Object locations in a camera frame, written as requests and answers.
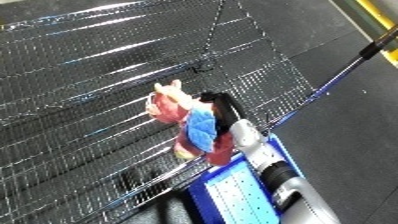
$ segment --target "wire rack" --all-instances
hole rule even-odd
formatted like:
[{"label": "wire rack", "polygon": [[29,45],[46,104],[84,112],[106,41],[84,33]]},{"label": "wire rack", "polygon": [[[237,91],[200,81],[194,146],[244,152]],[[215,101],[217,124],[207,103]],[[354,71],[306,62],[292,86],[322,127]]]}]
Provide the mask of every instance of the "wire rack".
[{"label": "wire rack", "polygon": [[146,0],[3,26],[0,223],[120,222],[209,167],[145,112],[155,82],[235,96],[260,129],[311,86],[237,0]]}]

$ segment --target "blue box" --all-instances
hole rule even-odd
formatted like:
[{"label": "blue box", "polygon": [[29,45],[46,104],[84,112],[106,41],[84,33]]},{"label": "blue box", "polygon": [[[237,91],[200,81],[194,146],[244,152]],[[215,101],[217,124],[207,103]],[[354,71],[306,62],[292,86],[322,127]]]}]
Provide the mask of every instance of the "blue box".
[{"label": "blue box", "polygon": [[[303,176],[282,142],[274,134],[268,139],[288,163]],[[230,164],[213,167],[189,187],[189,192],[207,224],[278,224],[279,214],[271,195],[259,181],[242,153]]]}]

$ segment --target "pink plush toy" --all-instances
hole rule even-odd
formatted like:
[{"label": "pink plush toy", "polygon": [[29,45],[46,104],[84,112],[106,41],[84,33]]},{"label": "pink plush toy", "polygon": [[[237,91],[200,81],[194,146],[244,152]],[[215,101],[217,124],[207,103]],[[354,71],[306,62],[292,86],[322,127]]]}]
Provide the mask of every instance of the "pink plush toy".
[{"label": "pink plush toy", "polygon": [[206,153],[207,161],[213,165],[230,162],[234,148],[232,135],[228,132],[217,136],[213,103],[203,103],[185,94],[180,80],[168,86],[155,84],[152,96],[147,112],[160,122],[179,123],[181,127],[174,146],[177,157],[193,159]]}]

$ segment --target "yellow stripe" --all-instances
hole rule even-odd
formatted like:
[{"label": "yellow stripe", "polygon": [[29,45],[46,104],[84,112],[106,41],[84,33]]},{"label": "yellow stripe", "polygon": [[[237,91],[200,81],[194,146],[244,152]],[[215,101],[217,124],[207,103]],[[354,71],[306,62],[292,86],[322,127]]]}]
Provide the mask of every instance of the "yellow stripe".
[{"label": "yellow stripe", "polygon": [[[395,25],[395,23],[383,12],[381,12],[375,5],[373,5],[371,1],[357,0],[357,2],[387,30]],[[398,62],[398,49],[385,52],[384,55],[392,63],[396,64]]]}]

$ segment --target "black surface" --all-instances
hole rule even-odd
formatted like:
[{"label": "black surface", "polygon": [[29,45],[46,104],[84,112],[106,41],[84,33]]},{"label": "black surface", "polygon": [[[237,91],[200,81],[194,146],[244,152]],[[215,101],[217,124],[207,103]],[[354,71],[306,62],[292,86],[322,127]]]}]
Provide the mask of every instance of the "black surface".
[{"label": "black surface", "polygon": [[[43,8],[48,9],[43,9],[41,15],[29,13],[26,8],[18,14],[21,7],[16,4],[10,4],[12,8],[0,5],[0,13],[7,22],[16,20],[12,16],[6,19],[6,13],[20,15],[18,20],[33,18],[30,14],[58,14],[55,6],[51,8],[51,2],[55,1],[35,1],[37,8],[46,5]],[[292,57],[314,86],[368,43],[328,1],[245,2],[260,26],[283,53]],[[91,7],[79,4],[80,9]],[[377,56],[336,86],[330,95],[276,131],[342,223],[397,223],[397,86],[397,70]],[[190,222],[183,204],[171,200],[168,206],[170,212],[164,218],[168,223]],[[130,223],[164,223],[154,217],[158,217],[156,206],[135,216]]]}]

